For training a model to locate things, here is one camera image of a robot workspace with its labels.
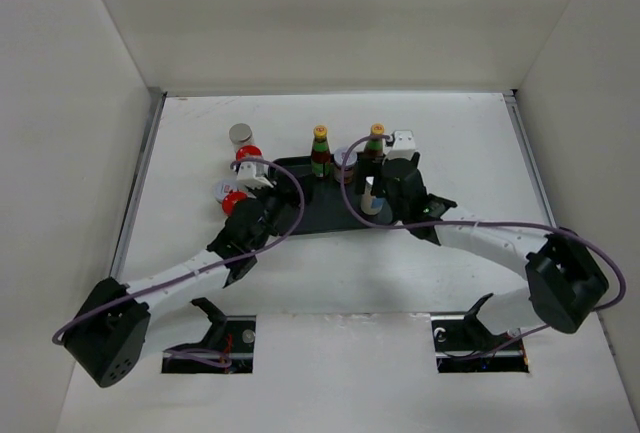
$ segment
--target metal frame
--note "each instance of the metal frame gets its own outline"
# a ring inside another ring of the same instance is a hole
[[[352,93],[503,93],[500,91],[489,91],[483,89],[432,89],[428,86],[417,84],[415,86],[397,85],[362,85],[342,86],[339,84],[328,86],[308,86],[308,85],[264,85],[264,86],[222,86],[219,88],[205,89],[177,89],[167,91],[167,98],[203,98],[209,96],[275,96],[275,95],[349,95]]]
[[[144,180],[147,177],[147,170],[151,162],[151,153],[160,125],[160,117],[162,116],[164,102],[167,98],[167,93],[163,92],[160,88],[149,88],[149,95],[151,96],[151,104],[149,106],[147,124],[142,136],[142,142],[140,143],[140,154],[136,162],[136,169],[133,172],[131,190],[129,191],[127,207],[124,219],[122,220],[122,226],[120,227],[120,234],[118,235],[116,251],[113,255],[111,268],[109,269],[109,276],[115,279],[120,277],[127,257],[127,251],[129,250],[129,243],[133,233],[133,224],[136,219],[136,214],[138,213],[140,198],[142,197]]]
[[[509,112],[509,117],[511,118],[511,123],[513,124],[513,129],[516,133],[516,137],[518,138],[520,151],[522,152],[522,157],[525,160],[525,165],[527,167],[527,171],[529,172],[529,178],[531,178],[533,189],[536,192],[538,203],[544,211],[547,223],[551,226],[557,226],[556,220],[553,217],[553,212],[551,211],[549,198],[547,197],[547,193],[544,190],[544,185],[542,184],[540,171],[538,170],[536,160],[533,156],[533,150],[531,149],[529,138],[527,138],[527,132],[525,131],[524,124],[522,123],[522,117],[520,116],[520,110],[518,109],[518,102],[516,101],[516,97],[514,96],[513,92],[503,93],[502,96],[504,97],[504,103],[507,107],[507,111]]]

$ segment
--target red bottle cap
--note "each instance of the red bottle cap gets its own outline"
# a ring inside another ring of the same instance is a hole
[[[241,160],[247,156],[262,156],[262,152],[260,151],[260,148],[255,145],[243,146],[236,153],[236,160]]]
[[[244,191],[232,191],[222,200],[222,211],[224,211],[227,216],[231,216],[236,203],[247,198],[248,196]]]

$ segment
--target bottle cap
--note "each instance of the bottle cap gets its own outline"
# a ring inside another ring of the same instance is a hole
[[[355,151],[351,151],[349,158],[345,158],[348,149],[349,148],[338,148],[333,153],[333,162],[340,168],[353,168],[358,161],[358,154]]]
[[[236,160],[241,160],[247,156],[262,156],[262,151],[255,145],[246,145],[238,150],[236,153]]]
[[[384,126],[380,123],[374,123],[373,125],[371,125],[371,134],[384,135]]]
[[[233,207],[236,206],[236,203],[246,200],[247,198],[248,196],[244,191],[232,191],[224,197],[224,200],[222,200],[222,211],[224,211],[227,216],[231,216],[231,213],[233,213]]]
[[[213,185],[213,196],[218,203],[222,203],[229,193],[239,190],[240,186],[236,180],[220,180]]]
[[[251,128],[245,123],[237,123],[229,129],[229,139],[232,143],[244,143],[252,135]]]
[[[318,125],[313,129],[313,136],[319,140],[324,140],[327,137],[327,127],[324,125]]]

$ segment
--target brown bottle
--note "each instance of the brown bottle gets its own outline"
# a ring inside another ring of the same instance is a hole
[[[331,172],[331,151],[327,141],[327,127],[318,125],[313,129],[311,146],[311,170],[317,178],[326,178]]]
[[[371,135],[384,135],[384,126],[380,123],[375,123],[371,126]],[[376,156],[384,155],[384,150],[382,149],[383,143],[382,138],[378,138],[376,140],[369,140],[367,144],[364,146],[364,152],[362,156],[365,158],[375,158]]]

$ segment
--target white floor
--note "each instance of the white floor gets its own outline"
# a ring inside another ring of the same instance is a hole
[[[317,123],[334,149],[374,122],[413,129],[433,193],[487,218],[545,217],[499,94],[170,99],[122,281],[215,237],[224,217],[211,188],[229,176],[227,131],[241,121],[268,159],[308,154]],[[411,313],[467,309],[521,285],[405,232],[293,238],[210,296],[228,314],[259,315],[253,375],[162,376],[148,358],[100,390],[76,367],[58,431],[637,431],[595,316],[574,336],[527,339],[529,375],[437,373],[428,315]]]

